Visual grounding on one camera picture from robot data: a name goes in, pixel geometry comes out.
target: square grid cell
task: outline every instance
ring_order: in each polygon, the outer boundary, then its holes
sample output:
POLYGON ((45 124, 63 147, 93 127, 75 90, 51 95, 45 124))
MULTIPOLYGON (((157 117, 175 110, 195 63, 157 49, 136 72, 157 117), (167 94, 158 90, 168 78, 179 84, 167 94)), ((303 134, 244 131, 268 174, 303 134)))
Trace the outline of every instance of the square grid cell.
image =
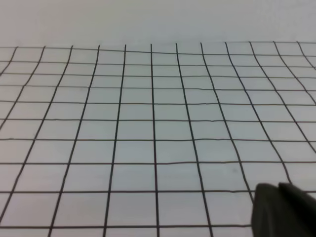
POLYGON ((315 52, 0 48, 0 236, 251 236, 258 183, 316 191, 315 52))

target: dark object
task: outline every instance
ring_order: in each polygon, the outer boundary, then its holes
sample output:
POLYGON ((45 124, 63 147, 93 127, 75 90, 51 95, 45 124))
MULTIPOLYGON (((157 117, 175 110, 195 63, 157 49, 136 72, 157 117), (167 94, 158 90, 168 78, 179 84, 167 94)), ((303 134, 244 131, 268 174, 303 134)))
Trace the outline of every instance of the dark object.
POLYGON ((316 237, 316 200, 292 184, 256 188, 254 237, 316 237))

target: white wall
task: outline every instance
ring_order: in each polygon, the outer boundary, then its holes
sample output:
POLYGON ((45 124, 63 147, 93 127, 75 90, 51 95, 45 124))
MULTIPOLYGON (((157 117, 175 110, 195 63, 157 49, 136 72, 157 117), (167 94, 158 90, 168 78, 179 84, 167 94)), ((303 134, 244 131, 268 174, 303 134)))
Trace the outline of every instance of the white wall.
POLYGON ((0 45, 316 39, 314 0, 0 0, 0 45))

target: black line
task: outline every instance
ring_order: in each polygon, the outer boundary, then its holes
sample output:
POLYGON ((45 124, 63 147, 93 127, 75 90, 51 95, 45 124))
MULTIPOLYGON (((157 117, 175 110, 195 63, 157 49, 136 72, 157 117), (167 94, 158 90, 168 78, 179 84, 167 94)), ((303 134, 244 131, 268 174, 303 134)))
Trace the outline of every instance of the black line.
MULTIPOLYGON (((34 68, 33 73, 35 72, 35 70, 37 69, 38 65, 40 64, 40 60, 41 60, 41 58, 42 58, 42 56, 43 56, 44 50, 45 50, 45 46, 43 47, 43 49, 42 49, 42 51, 41 51, 41 55, 40 55, 40 57, 39 57, 39 61, 38 61, 37 65, 36 65, 36 67, 34 68)), ((14 106, 16 105, 16 102, 19 100, 19 98, 20 98, 20 96, 21 96, 21 94, 22 94, 22 92, 23 92, 23 89, 24 89, 25 85, 30 81, 32 75, 29 77, 29 79, 27 80, 27 82, 26 82, 26 83, 24 84, 24 86, 22 87, 22 89, 21 89, 21 91, 20 91, 18 97, 16 98, 14 104, 12 105, 12 107, 11 107, 9 113, 8 113, 7 116, 5 117, 3 123, 0 125, 0 130, 2 129, 3 125, 5 124, 5 122, 7 121, 8 117, 10 116, 10 114, 11 114, 11 112, 12 112, 14 106)), ((37 138, 37 135, 38 135, 39 132, 40 132, 40 127, 38 128, 38 131, 37 131, 37 133, 36 133, 35 139, 37 138)), ((1 213, 1 216, 0 216, 0 224, 1 224, 2 220, 3 220, 4 214, 5 214, 5 212, 6 212, 7 208, 8 208, 8 205, 9 205, 9 203, 10 203, 10 201, 11 201, 13 192, 14 192, 15 187, 16 187, 16 185, 17 185, 17 183, 18 183, 18 180, 19 180, 19 178, 20 178, 20 176, 21 176, 21 174, 22 174, 22 171, 23 171, 23 168, 24 168, 24 166, 25 166, 25 164, 26 164, 26 162, 27 162, 27 159, 28 159, 28 157, 29 157, 29 155, 30 155, 30 152, 31 152, 31 149, 32 149, 32 146, 33 146, 34 142, 35 142, 35 140, 33 141, 32 145, 31 145, 31 147, 30 147, 30 149, 29 149, 29 151, 28 151, 28 153, 27 153, 27 156, 26 156, 26 158, 24 159, 23 165, 22 165, 22 167, 21 167, 21 169, 20 169, 20 171, 19 171, 19 173, 18 173, 18 175, 17 175, 17 177, 16 177, 16 179, 15 179, 15 181, 14 181, 14 184, 13 184, 13 187, 12 187, 12 190, 11 190, 11 193, 10 193, 10 195, 9 195, 9 197, 8 197, 8 199, 7 199, 7 201, 6 201, 6 203, 5 203, 5 206, 4 206, 4 208, 3 208, 3 210, 2 210, 2 213, 1 213)))
MULTIPOLYGON (((43 48, 43 50, 42 50, 40 59, 42 58, 43 52, 44 52, 44 48, 43 48)), ((68 61, 70 60, 71 52, 72 52, 72 49, 70 49, 70 54, 69 54, 68 61)), ((3 216, 4 216, 4 214, 5 214, 5 211, 6 211, 6 209, 7 209, 7 206, 8 206, 8 204, 9 204, 10 200, 11 200, 11 197, 12 197, 12 195, 13 195, 13 192, 15 191, 16 185, 17 185, 18 180, 19 180, 19 178, 20 178, 20 176, 21 176, 21 174, 22 174, 22 172, 23 172, 23 170, 24 170, 24 167, 25 167, 25 165, 27 164, 27 160, 28 160, 28 158, 29 158, 29 156, 30 156, 30 153, 31 153, 31 151, 32 151, 32 148, 33 148, 33 146, 34 146, 34 143, 35 143, 35 141, 36 141, 36 139, 37 139, 37 137, 38 137, 38 135, 39 135, 39 133, 40 133, 40 130, 41 130, 41 128, 42 128, 42 125, 44 124, 45 118, 46 118, 46 116, 47 116, 47 114, 48 114, 48 111, 49 111, 49 109, 50 109, 50 107, 51 107, 51 104, 52 104, 52 102, 53 102, 53 100, 54 100, 54 97, 55 97, 55 95, 56 95, 58 85, 60 84, 60 82, 62 81, 62 79, 63 79, 63 75, 60 77, 60 79, 59 79, 59 81, 58 81, 58 84, 57 84, 57 86, 56 86, 56 88, 55 88, 55 90, 54 90, 53 96, 52 96, 52 98, 51 98, 51 100, 50 100, 50 102, 49 102, 49 105, 48 105, 47 109, 46 109, 45 115, 44 115, 44 117, 41 119, 41 123, 40 123, 40 125, 39 125, 39 128, 37 129, 37 132, 36 132, 36 135, 35 135, 35 137, 34 137, 34 140, 33 140, 32 144, 31 144, 31 146, 30 146, 30 148, 29 148, 29 150, 28 150, 28 153, 27 153, 27 155, 26 155, 26 158, 25 158, 24 162, 22 163, 22 167, 21 167, 21 169, 20 169, 20 172, 19 172, 18 176, 16 177, 16 180, 15 180, 15 182, 14 182, 12 191, 11 191, 11 193, 10 193, 10 196, 9 196, 8 200, 7 200, 6 206, 5 206, 5 208, 3 209, 3 211, 2 211, 2 215, 1 215, 1 217, 0 217, 0 222, 1 222, 1 220, 2 220, 2 218, 3 218, 3 216)))
MULTIPOLYGON (((104 226, 54 226, 54 229, 102 229, 104 226)), ((122 228, 248 228, 250 224, 238 225, 238 224, 225 224, 225 225, 142 225, 142 226, 107 226, 108 229, 122 229, 122 228)), ((47 226, 0 226, 0 229, 48 229, 47 226)))
MULTIPOLYGON (((51 139, 51 138, 0 138, 0 141, 74 141, 74 139, 51 139)), ((77 139, 77 141, 108 142, 114 139, 77 139)), ((117 139, 122 142, 152 142, 153 139, 117 139)), ((191 142, 191 141, 231 141, 230 138, 196 138, 192 139, 156 139, 157 142, 191 142)), ((233 141, 269 142, 268 139, 233 139, 233 141)), ((272 142, 307 142, 304 140, 271 140, 272 142)))
MULTIPOLYGON (((9 86, 9 87, 21 87, 22 85, 12 85, 12 84, 5 84, 5 85, 0 85, 1 86, 9 86)), ((26 87, 53 87, 55 88, 56 86, 54 85, 26 85, 26 87)), ((60 88, 89 88, 89 86, 70 86, 70 85, 60 85, 60 88)), ((98 88, 98 89, 120 89, 120 87, 117 86, 92 86, 91 88, 98 88)), ((123 89, 137 89, 137 90, 151 90, 151 87, 123 87, 123 89)), ((155 87, 155 90, 182 90, 180 87, 155 87)), ((186 90, 202 90, 202 91, 244 91, 243 89, 205 89, 205 88, 194 88, 194 87, 189 87, 186 88, 186 90)), ((246 89, 246 91, 274 91, 273 89, 246 89)), ((278 91, 305 91, 302 89, 279 89, 278 91)))
MULTIPOLYGON (((93 73, 95 73, 95 70, 96 70, 96 67, 97 67, 97 63, 98 63, 98 58, 99 58, 99 51, 97 52, 97 58, 96 58, 96 63, 95 63, 95 67, 94 67, 93 73)), ((91 78, 90 86, 93 83, 93 78, 94 78, 94 75, 91 78)), ((73 147, 72 147, 72 150, 71 150, 71 153, 70 153, 70 157, 69 157, 69 160, 68 160, 67 168, 66 168, 66 171, 65 171, 65 174, 64 174, 64 177, 63 177, 63 182, 62 182, 62 185, 61 185, 61 188, 60 188, 60 192, 59 192, 59 195, 58 195, 58 199, 57 199, 57 202, 56 202, 56 206, 55 206, 55 209, 54 209, 54 214, 53 214, 52 221, 51 221, 51 224, 50 224, 48 237, 51 236, 52 229, 53 229, 53 226, 54 226, 54 223, 55 223, 55 219, 56 219, 58 207, 59 207, 59 204, 60 204, 62 192, 64 190, 67 174, 68 174, 68 171, 69 171, 69 168, 70 168, 71 160, 72 160, 72 157, 73 157, 73 154, 74 154, 75 146, 76 146, 78 135, 79 135, 79 132, 80 132, 80 127, 81 127, 81 124, 82 124, 83 115, 84 115, 85 108, 86 108, 86 105, 87 105, 87 101, 88 101, 88 98, 89 98, 89 93, 90 93, 90 88, 88 89, 88 92, 87 92, 87 96, 86 96, 85 104, 84 104, 84 107, 83 107, 83 110, 82 110, 82 114, 81 114, 80 122, 79 122, 79 125, 78 125, 76 137, 75 137, 75 140, 74 140, 74 143, 73 143, 73 147)))
POLYGON ((157 225, 157 237, 160 237, 159 229, 159 200, 158 200, 158 173, 157 173, 157 150, 156 150, 156 123, 155 123, 155 96, 154 96, 154 71, 153 71, 153 46, 150 45, 150 61, 152 71, 152 108, 153 108, 153 145, 154 145, 154 168, 155 168, 155 196, 156 196, 156 225, 157 225))
POLYGON ((316 101, 315 99, 311 96, 311 94, 306 90, 306 87, 301 83, 301 81, 295 76, 295 74, 292 72, 292 70, 288 67, 288 65, 285 63, 285 61, 283 60, 282 56, 280 55, 280 52, 278 51, 277 48, 277 44, 276 42, 273 42, 275 47, 276 47, 276 51, 277 54, 279 55, 281 61, 283 62, 283 64, 287 67, 287 69, 291 72, 291 74, 295 77, 295 79, 300 83, 300 85, 304 88, 305 92, 310 96, 310 98, 312 99, 312 101, 314 102, 314 104, 316 105, 316 101))
POLYGON ((6 122, 6 120, 8 119, 8 117, 10 116, 10 114, 11 114, 12 110, 14 109, 14 107, 15 107, 17 101, 20 99, 20 96, 21 96, 21 94, 22 94, 22 92, 23 92, 25 86, 29 83, 29 81, 31 80, 32 76, 34 75, 34 72, 35 72, 36 69, 38 68, 38 66, 39 66, 39 64, 40 64, 40 61, 41 61, 41 58, 42 58, 42 56, 43 56, 44 50, 45 50, 45 47, 42 49, 41 55, 40 55, 40 58, 39 58, 39 61, 38 61, 37 65, 36 65, 36 67, 34 68, 33 72, 30 74, 29 79, 28 79, 28 80, 26 81, 26 83, 22 86, 18 97, 17 97, 14 101, 12 101, 12 102, 13 102, 13 105, 12 105, 12 107, 11 107, 9 113, 8 113, 7 116, 5 117, 3 123, 0 125, 0 130, 2 129, 2 127, 3 127, 3 125, 5 124, 5 122, 6 122))
POLYGON ((314 68, 314 69, 316 70, 315 66, 310 62, 310 60, 309 60, 309 59, 307 58, 307 56, 305 55, 305 53, 304 53, 304 51, 303 51, 303 49, 302 49, 300 43, 297 42, 297 44, 298 44, 298 46, 300 47, 300 50, 301 50, 301 52, 302 52, 302 55, 304 56, 304 58, 306 59, 306 61, 311 65, 312 68, 314 68))
MULTIPOLYGON (((178 161, 178 162, 157 162, 157 165, 177 165, 177 164, 196 164, 196 161, 178 161)), ((230 163, 239 163, 238 160, 230 161, 199 161, 200 164, 230 164, 230 163)), ((242 160, 241 163, 281 163, 281 161, 274 160, 242 160)), ((316 161, 284 161, 284 163, 289 164, 314 164, 316 161)), ((23 162, 0 162, 5 165, 20 165, 23 162)), ((66 165, 67 162, 28 162, 27 165, 66 165)), ((110 165, 111 162, 72 162, 70 165, 110 165)), ((150 162, 114 162, 115 165, 152 165, 155 163, 150 162)))
MULTIPOLYGON (((11 102, 14 103, 14 100, 0 100, 0 102, 11 102)), ((18 103, 44 103, 45 101, 19 101, 18 103)), ((84 104, 84 102, 67 102, 67 101, 55 101, 53 104, 84 104)), ((93 105, 118 105, 118 103, 109 103, 109 102, 88 102, 87 104, 93 105)), ((121 103, 122 105, 152 105, 152 103, 121 103)), ((185 105, 184 103, 155 103, 155 105, 185 105)), ((218 103, 188 103, 188 105, 218 105, 218 103)), ((241 103, 221 103, 221 105, 245 105, 249 106, 249 104, 241 104, 241 103)), ((283 106, 283 104, 253 104, 255 106, 283 106)), ((287 104, 288 106, 315 106, 313 104, 287 104)))
MULTIPOLYGON (((8 118, 7 120, 12 121, 41 121, 41 118, 8 118)), ((75 118, 46 118, 45 121, 80 121, 80 119, 75 118)), ((82 121, 98 121, 98 122, 107 122, 107 121, 117 121, 116 119, 83 119, 82 121)), ((152 122, 152 119, 120 119, 121 121, 147 121, 152 122)), ((156 122, 188 122, 185 119, 156 119, 156 122)), ((258 120, 233 120, 227 119, 227 122, 259 122, 258 120)), ((222 119, 218 120, 207 120, 207 119, 192 119, 191 122, 224 122, 222 119)), ((274 123, 295 123, 294 121, 273 121, 273 120, 261 120, 261 122, 274 122, 274 123)), ((316 121, 297 121, 298 123, 316 123, 316 121)))
POLYGON ((288 112, 288 113, 290 114, 290 116, 292 117, 292 119, 293 119, 293 121, 295 122, 297 128, 300 130, 301 134, 303 135, 304 139, 308 142, 308 144, 310 145, 311 149, 316 153, 315 148, 311 145, 311 142, 307 139, 307 137, 306 137, 306 135, 304 134, 304 132, 302 131, 300 125, 299 125, 298 122, 295 120, 295 117, 294 117, 293 114, 290 112, 290 110, 289 110, 289 108, 288 108, 289 105, 285 103, 285 101, 283 100, 282 96, 281 96, 281 95, 279 94, 279 92, 277 91, 275 85, 273 84, 273 82, 271 81, 271 79, 268 77, 268 75, 266 74, 266 72, 265 72, 265 71, 263 70, 263 68, 261 67, 261 65, 260 65, 260 63, 259 63, 259 61, 258 61, 258 59, 257 59, 257 57, 256 57, 256 54, 255 54, 255 52, 254 52, 254 50, 253 50, 252 44, 251 44, 251 42, 249 42, 249 43, 250 43, 251 50, 252 50, 252 52, 253 52, 253 56, 255 57, 255 59, 256 59, 258 65, 260 66, 262 72, 264 73, 264 75, 266 76, 266 78, 268 79, 268 81, 270 82, 270 84, 271 84, 271 86, 273 87, 273 89, 275 90, 275 92, 278 94, 280 100, 282 101, 283 105, 285 106, 287 112, 288 112))
MULTIPOLYGON (((37 63, 37 61, 22 61, 22 60, 0 60, 1 63, 37 63)), ((41 61, 43 64, 66 64, 67 62, 54 62, 54 61, 41 61)), ((78 65, 94 65, 95 63, 89 63, 89 62, 70 62, 69 64, 78 64, 78 65)), ((108 65, 108 66, 123 66, 121 63, 98 63, 98 65, 108 65)), ((150 64, 128 64, 126 63, 126 66, 151 66, 150 64)), ((154 67, 177 67, 177 64, 153 64, 154 67)), ((182 67, 205 67, 204 64, 182 64, 182 67)), ((231 65, 212 65, 208 64, 208 67, 231 67, 231 65)), ((256 65, 235 65, 235 67, 240 68, 258 68, 259 66, 256 65)), ((281 65, 265 65, 262 66, 264 68, 286 68, 286 66, 281 65)), ((288 66, 290 68, 311 68, 313 66, 288 66)))
MULTIPOLYGON (((252 41, 253 43, 272 43, 273 41, 252 41)), ((248 41, 238 41, 234 42, 231 41, 230 43, 248 43, 248 41)), ((281 41, 276 41, 276 43, 296 43, 296 42, 281 42, 281 41)), ((301 42, 304 44, 315 44, 316 42, 301 42)), ((15 48, 14 46, 0 46, 0 48, 15 48)), ((40 46, 22 46, 19 48, 42 48, 40 46)), ((47 49, 70 49, 68 47, 46 47, 47 49)), ((96 51, 97 49, 95 48, 73 48, 73 50, 88 50, 88 51, 96 51)), ((99 51, 108 51, 108 52, 124 52, 124 50, 117 50, 117 49, 100 49, 99 51)), ((131 52, 131 53, 146 53, 150 54, 149 51, 135 51, 135 50, 127 50, 126 52, 131 52)), ((153 52, 154 54, 171 54, 171 55, 176 55, 176 53, 172 52, 153 52)), ((179 55, 200 55, 200 53, 179 53, 179 55)), ((227 56, 227 54, 223 53, 206 53, 204 54, 205 56, 227 56)), ((233 56, 252 56, 252 54, 231 54, 233 56)), ((257 56, 278 56, 276 54, 257 54, 257 56)), ((289 57, 297 57, 298 55, 296 54, 284 54, 282 56, 289 56, 289 57)), ((307 55, 308 57, 316 57, 316 55, 307 55)))
POLYGON ((194 154, 195 154, 196 161, 197 161, 197 171, 198 171, 199 181, 200 181, 201 190, 202 190, 202 196, 203 196, 203 201, 204 201, 205 213, 206 213, 207 223, 209 225, 210 235, 211 235, 211 237, 213 237, 214 235, 213 235, 213 231, 212 231, 212 227, 211 227, 211 219, 210 219, 208 206, 207 206, 206 195, 205 195, 205 191, 204 191, 202 173, 201 173, 201 169, 200 169, 200 166, 199 166, 199 163, 198 163, 198 151, 197 151, 196 143, 195 143, 195 140, 194 140, 194 134, 193 134, 192 124, 191 124, 191 119, 190 119, 189 107, 188 107, 186 92, 185 92, 184 83, 183 83, 183 79, 182 79, 182 73, 181 73, 181 67, 180 67, 180 61, 179 61, 179 55, 178 55, 178 44, 176 44, 176 52, 177 52, 177 61, 178 61, 178 66, 179 66, 179 74, 180 74, 180 79, 181 79, 181 84, 182 84, 182 89, 183 89, 183 97, 184 97, 186 110, 187 110, 187 115, 188 115, 188 120, 189 120, 192 144, 193 144, 194 154))
MULTIPOLYGON (((205 65, 206 65, 206 60, 205 60, 204 51, 203 51, 203 45, 202 45, 202 43, 200 43, 200 45, 201 45, 201 52, 202 52, 203 61, 204 61, 205 65)), ((212 87, 215 88, 215 85, 214 85, 214 82, 213 82, 211 73, 209 72, 208 67, 207 67, 207 66, 205 66, 205 67, 206 67, 208 76, 209 76, 209 78, 210 78, 210 80, 211 80, 212 87)), ((252 197, 252 194, 251 194, 251 191, 250 191, 250 187, 249 187, 248 181, 247 181, 247 179, 246 179, 245 172, 244 172, 243 167, 242 167, 241 158, 240 158, 240 155, 239 155, 237 146, 236 146, 236 144, 235 144, 235 142, 234 142, 234 140, 233 140, 232 134, 231 134, 231 132, 230 132, 230 130, 229 130, 229 127, 228 127, 227 121, 226 121, 226 119, 225 119, 225 115, 224 115, 224 112, 223 112, 223 109, 222 109, 222 106, 221 106, 221 104, 220 104, 220 100, 219 100, 219 97, 218 97, 216 91, 214 91, 214 94, 215 94, 215 96, 216 96, 216 100, 217 100, 218 106, 219 106, 219 108, 220 108, 221 115, 222 115, 222 117, 223 117, 223 120, 224 120, 224 123, 225 123, 225 127, 226 127, 226 130, 227 130, 227 133, 228 133, 228 135, 229 135, 229 140, 232 142, 232 145, 233 145, 233 147, 234 147, 235 153, 236 153, 236 155, 237 155, 237 158, 238 158, 238 161, 239 161, 238 163, 239 163, 239 166, 240 166, 240 169, 241 169, 241 173, 242 173, 243 180, 244 180, 244 182, 245 182, 245 185, 247 186, 247 190, 248 190, 250 199, 251 199, 251 201, 252 201, 252 203, 253 203, 254 200, 253 200, 253 197, 252 197)))
POLYGON ((14 48, 13 54, 12 54, 12 56, 11 56, 11 59, 10 59, 10 61, 8 61, 8 64, 6 65, 6 67, 5 67, 5 68, 2 70, 2 72, 0 73, 0 77, 2 76, 2 74, 4 73, 4 71, 9 67, 10 63, 12 62, 17 48, 18 48, 18 47, 15 47, 15 48, 14 48))
MULTIPOLYGON (((115 190, 111 191, 111 193, 116 194, 153 194, 155 190, 115 190)), ((238 194, 238 193, 248 193, 248 190, 205 190, 206 193, 230 193, 230 194, 238 194)), ((305 193, 316 193, 315 190, 304 191, 305 193)), ((0 194, 8 194, 10 191, 0 191, 0 194)), ((14 194, 58 194, 59 191, 15 191, 14 194)), ((101 191, 63 191, 63 194, 108 194, 109 191, 101 190, 101 191)), ((176 194, 176 193, 202 193, 201 190, 159 190, 158 193, 164 194, 176 194)))
MULTIPOLYGON (((3 73, 3 74, 8 74, 8 75, 30 75, 31 73, 3 73)), ((41 76, 61 76, 62 74, 58 73, 34 73, 34 75, 41 75, 41 76)), ((65 74, 65 76, 87 76, 91 77, 93 75, 91 74, 65 74)), ((95 77, 120 77, 120 75, 95 75, 95 77)), ((130 77, 130 78, 151 78, 151 75, 126 75, 125 77, 130 77)), ((154 76, 155 78, 180 78, 179 76, 154 76)), ((192 76, 182 76, 182 78, 207 78, 208 76, 206 75, 192 75, 192 76)), ((223 75, 214 75, 214 78, 237 78, 236 76, 223 76, 223 75)), ((242 78, 264 78, 265 77, 260 77, 260 76, 255 76, 255 77, 242 77, 242 78)), ((316 79, 316 77, 270 77, 273 79, 316 79)))
POLYGON ((252 103, 252 100, 251 100, 251 98, 250 98, 248 92, 246 91, 246 88, 245 88, 245 86, 244 86, 242 80, 240 79, 239 74, 238 74, 238 72, 237 72, 237 70, 236 70, 236 68, 235 68, 235 66, 234 66, 234 64, 233 64, 233 62, 232 62, 232 59, 231 59, 231 57, 230 57, 230 55, 229 55, 229 50, 228 50, 227 43, 225 43, 225 46, 226 46, 227 54, 228 54, 228 57, 229 57, 229 61, 231 62, 232 67, 234 68, 234 71, 235 71, 235 73, 236 73, 236 75, 237 75, 237 77, 238 77, 238 79, 239 79, 239 82, 241 83, 241 85, 242 85, 242 87, 243 87, 243 89, 244 89, 244 92, 246 93, 246 95, 247 95, 247 97, 248 97, 248 100, 250 101, 251 107, 252 107, 253 111, 255 112, 256 117, 257 117, 257 119, 258 119, 258 121, 259 121, 259 123, 260 123, 260 125, 261 125, 261 127, 262 127, 262 129, 263 129, 263 131, 264 131, 264 133, 265 133, 265 135, 266 135, 266 137, 268 138, 268 140, 269 140, 271 146, 273 147, 274 151, 276 152, 278 158, 280 159, 280 161, 281 161, 281 163, 282 163, 282 166, 283 166, 283 168, 284 168, 284 171, 285 171, 285 174, 286 174, 286 177, 287 177, 288 182, 292 184, 292 181, 291 181, 291 179, 290 179, 290 175, 288 174, 288 171, 287 171, 287 168, 286 168, 286 166, 285 166, 285 163, 284 163, 284 161, 283 161, 281 155, 280 155, 279 152, 277 151, 276 147, 274 146, 273 142, 271 141, 271 138, 270 138, 270 136, 268 135, 268 133, 267 133, 265 127, 263 126, 263 123, 262 123, 262 121, 261 121, 261 119, 260 119, 260 117, 259 117, 259 115, 258 115, 258 113, 257 113, 257 110, 256 110, 256 108, 254 107, 254 105, 253 105, 253 103, 252 103))
POLYGON ((112 179, 113 179, 114 162, 115 162, 115 154, 116 154, 117 141, 118 141, 118 131, 119 131, 120 106, 121 106, 121 102, 122 102, 122 91, 123 91, 123 83, 124 83, 125 62, 126 62, 126 45, 125 45, 125 47, 124 47, 124 62, 123 62, 124 65, 123 65, 122 81, 121 81, 120 92, 119 92, 118 118, 117 118, 117 125, 116 125, 116 129, 115 129, 115 138, 114 138, 114 145, 113 145, 112 165, 111 165, 110 178, 109 178, 109 193, 108 193, 107 205, 106 205, 106 210, 105 210, 103 237, 105 237, 106 232, 107 232, 107 224, 108 224, 108 217, 109 217, 110 198, 111 198, 111 190, 112 190, 112 179))

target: paper surface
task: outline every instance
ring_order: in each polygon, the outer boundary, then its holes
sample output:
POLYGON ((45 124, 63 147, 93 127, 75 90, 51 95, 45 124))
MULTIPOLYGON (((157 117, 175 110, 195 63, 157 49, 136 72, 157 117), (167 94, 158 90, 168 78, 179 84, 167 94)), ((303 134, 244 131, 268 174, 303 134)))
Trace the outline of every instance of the paper surface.
POLYGON ((314 43, 0 56, 0 237, 251 237, 258 183, 315 197, 314 43))

